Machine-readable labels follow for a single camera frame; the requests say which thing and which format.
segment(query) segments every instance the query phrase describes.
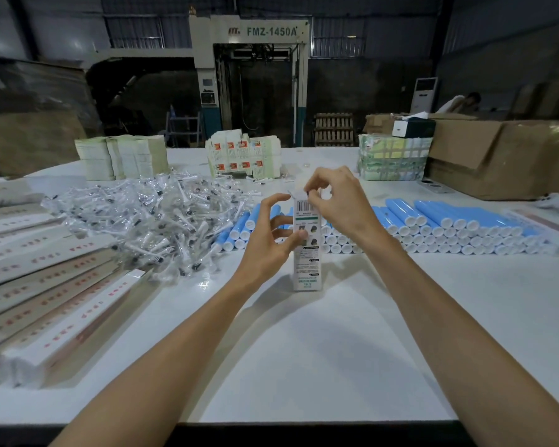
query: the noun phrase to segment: barcode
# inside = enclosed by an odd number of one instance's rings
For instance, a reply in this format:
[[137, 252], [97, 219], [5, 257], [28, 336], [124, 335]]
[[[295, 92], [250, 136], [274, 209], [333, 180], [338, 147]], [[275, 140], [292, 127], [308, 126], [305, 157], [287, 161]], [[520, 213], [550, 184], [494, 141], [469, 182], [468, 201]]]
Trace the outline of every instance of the barcode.
[[307, 201], [298, 201], [296, 203], [296, 210], [297, 211], [313, 211], [312, 204], [308, 203]]

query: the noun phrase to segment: forearm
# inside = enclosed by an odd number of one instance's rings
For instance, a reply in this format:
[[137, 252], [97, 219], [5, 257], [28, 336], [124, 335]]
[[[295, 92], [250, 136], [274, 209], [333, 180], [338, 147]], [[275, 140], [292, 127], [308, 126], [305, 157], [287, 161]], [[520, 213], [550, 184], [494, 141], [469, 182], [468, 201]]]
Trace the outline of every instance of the forearm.
[[559, 445], [559, 404], [386, 233], [363, 249], [481, 446]]
[[63, 430], [53, 446], [163, 445], [202, 370], [255, 290], [247, 282], [231, 279], [106, 386]]

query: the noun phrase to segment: right hand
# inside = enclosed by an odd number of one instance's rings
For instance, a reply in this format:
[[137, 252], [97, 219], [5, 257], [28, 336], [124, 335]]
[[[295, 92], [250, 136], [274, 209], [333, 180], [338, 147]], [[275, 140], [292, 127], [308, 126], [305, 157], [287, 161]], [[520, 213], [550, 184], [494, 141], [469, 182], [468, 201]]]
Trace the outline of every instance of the right hand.
[[[320, 197], [319, 188], [331, 185], [331, 199]], [[369, 204], [360, 181], [346, 167], [317, 168], [305, 185], [309, 202], [338, 231], [363, 245], [363, 240], [377, 233], [387, 234]]]

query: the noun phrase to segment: man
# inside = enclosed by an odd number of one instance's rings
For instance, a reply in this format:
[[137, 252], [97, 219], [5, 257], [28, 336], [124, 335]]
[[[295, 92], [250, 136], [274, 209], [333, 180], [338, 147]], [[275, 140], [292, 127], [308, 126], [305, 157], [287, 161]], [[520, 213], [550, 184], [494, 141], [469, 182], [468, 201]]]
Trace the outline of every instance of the man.
[[[329, 185], [331, 199], [323, 200], [317, 189]], [[365, 251], [476, 444], [559, 447], [559, 404], [383, 229], [350, 170], [318, 168], [305, 191], [323, 217]], [[288, 194], [275, 194], [261, 202], [257, 226], [234, 276], [109, 383], [52, 447], [153, 447], [166, 442], [242, 305], [307, 237], [306, 231], [280, 228], [292, 224], [291, 216], [269, 220], [271, 207], [288, 199]], [[276, 244], [279, 237], [287, 239]]]
[[478, 105], [482, 97], [477, 92], [471, 92], [468, 96], [457, 95], [445, 105], [441, 106], [437, 112], [458, 112], [462, 114], [471, 114], [478, 110]]

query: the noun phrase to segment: pile of plastic packets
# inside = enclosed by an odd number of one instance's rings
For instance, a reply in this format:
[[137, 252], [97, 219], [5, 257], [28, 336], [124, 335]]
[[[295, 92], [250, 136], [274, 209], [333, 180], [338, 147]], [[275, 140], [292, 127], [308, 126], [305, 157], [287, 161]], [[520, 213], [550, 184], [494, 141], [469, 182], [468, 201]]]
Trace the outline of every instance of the pile of plastic packets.
[[74, 233], [111, 234], [125, 266], [153, 266], [155, 278], [174, 282], [217, 269], [211, 245], [252, 208], [253, 193], [230, 176], [159, 174], [112, 187], [71, 188], [43, 205]]

